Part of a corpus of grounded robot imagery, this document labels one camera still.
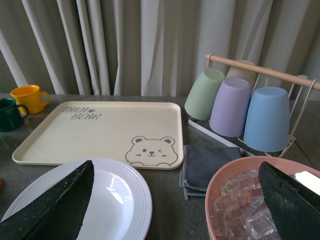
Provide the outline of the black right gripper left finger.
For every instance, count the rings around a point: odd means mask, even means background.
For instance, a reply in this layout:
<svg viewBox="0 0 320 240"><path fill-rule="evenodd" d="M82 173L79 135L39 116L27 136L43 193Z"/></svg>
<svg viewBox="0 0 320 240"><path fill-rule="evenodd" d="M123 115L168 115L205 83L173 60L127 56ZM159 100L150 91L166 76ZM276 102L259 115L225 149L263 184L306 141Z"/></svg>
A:
<svg viewBox="0 0 320 240"><path fill-rule="evenodd" d="M92 195L94 165L85 161L30 204L2 221L2 240L77 239Z"/></svg>

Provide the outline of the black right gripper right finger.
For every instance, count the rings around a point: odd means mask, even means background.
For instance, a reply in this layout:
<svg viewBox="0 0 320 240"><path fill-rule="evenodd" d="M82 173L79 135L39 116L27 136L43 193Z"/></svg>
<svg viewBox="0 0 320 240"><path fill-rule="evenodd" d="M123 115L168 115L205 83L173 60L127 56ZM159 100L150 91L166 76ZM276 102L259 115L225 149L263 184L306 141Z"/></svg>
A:
<svg viewBox="0 0 320 240"><path fill-rule="evenodd" d="M264 201L282 240L320 238L320 196L264 161L258 169Z"/></svg>

